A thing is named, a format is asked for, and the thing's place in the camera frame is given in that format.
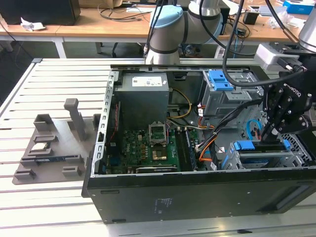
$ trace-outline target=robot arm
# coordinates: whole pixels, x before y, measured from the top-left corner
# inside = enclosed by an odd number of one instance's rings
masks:
[[[218,2],[208,0],[202,5],[205,24],[216,37],[220,34],[223,22]],[[180,43],[203,44],[210,41],[200,21],[199,5],[200,0],[192,1],[189,11],[185,12],[179,6],[166,5],[162,8],[149,43],[146,64],[179,64]]]
[[[301,76],[265,86],[263,110],[267,121],[263,143],[273,143],[278,133],[300,133],[312,128],[310,116],[316,95],[316,5],[299,34],[298,43],[261,44],[255,59],[267,70],[282,70],[280,76],[304,69]]]

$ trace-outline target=floor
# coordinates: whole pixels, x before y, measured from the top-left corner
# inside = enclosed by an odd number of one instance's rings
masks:
[[[59,58],[55,44],[52,42],[20,42],[33,58]],[[66,42],[65,51],[68,58],[111,58],[114,43],[104,43],[102,53],[96,53],[95,43]],[[13,52],[0,52],[0,104],[6,99],[18,82],[32,59],[17,42],[12,43]],[[141,58],[140,46],[136,43],[119,43],[116,48],[117,58]],[[255,51],[256,48],[245,47],[243,52]],[[202,45],[201,55],[213,58],[215,45]]]

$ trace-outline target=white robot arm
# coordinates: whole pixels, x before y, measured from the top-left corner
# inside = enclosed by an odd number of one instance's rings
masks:
[[[215,37],[219,36],[223,23],[218,2],[219,0],[207,0],[202,5],[203,20]],[[212,40],[201,23],[199,5],[200,0],[192,1],[188,11],[173,5],[162,7],[149,41],[146,64],[179,64],[180,43],[203,44]],[[156,20],[159,8],[155,15],[152,13],[151,20]]]

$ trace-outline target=metal slotted table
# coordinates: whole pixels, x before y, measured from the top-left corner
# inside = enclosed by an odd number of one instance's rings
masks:
[[[12,177],[27,147],[37,114],[69,119],[66,98],[78,98],[83,117],[102,108],[111,64],[142,59],[44,59],[32,63],[0,108],[0,236],[314,236],[316,195],[275,215],[104,225],[91,199],[81,197],[83,181],[14,185]],[[187,59],[183,64],[214,65],[219,59]],[[251,65],[253,60],[231,60]]]

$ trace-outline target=desk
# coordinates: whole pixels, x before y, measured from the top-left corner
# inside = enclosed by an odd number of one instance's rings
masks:
[[[262,5],[262,0],[254,0],[247,5]],[[112,17],[124,17],[135,13],[113,13]],[[150,14],[144,15],[149,20]],[[307,19],[307,15],[295,15],[295,17]],[[281,29],[271,29],[266,24],[268,17],[258,17],[254,26],[248,25],[251,35],[245,40],[246,45],[258,45],[262,42],[270,41],[289,41]],[[95,8],[82,8],[80,17],[74,26],[46,26],[42,31],[28,32],[20,26],[6,26],[7,30],[20,41],[52,41],[55,43],[60,58],[66,58],[63,42],[146,42],[149,31],[149,23],[143,19],[137,22],[115,22],[104,19]],[[218,39],[224,44],[227,43],[231,33],[231,26],[227,26],[225,34]],[[292,29],[292,32],[298,36],[300,30]],[[0,40],[12,40],[3,29],[0,29]]]
[[[218,59],[184,59],[183,64],[219,64]],[[111,64],[141,64],[143,59],[44,59],[32,63],[0,108],[0,236],[118,237],[232,236],[301,237],[316,231],[316,194],[284,214],[103,225],[82,181],[14,185],[12,176],[33,133],[37,114],[69,119],[66,98],[78,98],[83,117],[102,109]],[[228,65],[256,65],[229,59]]]

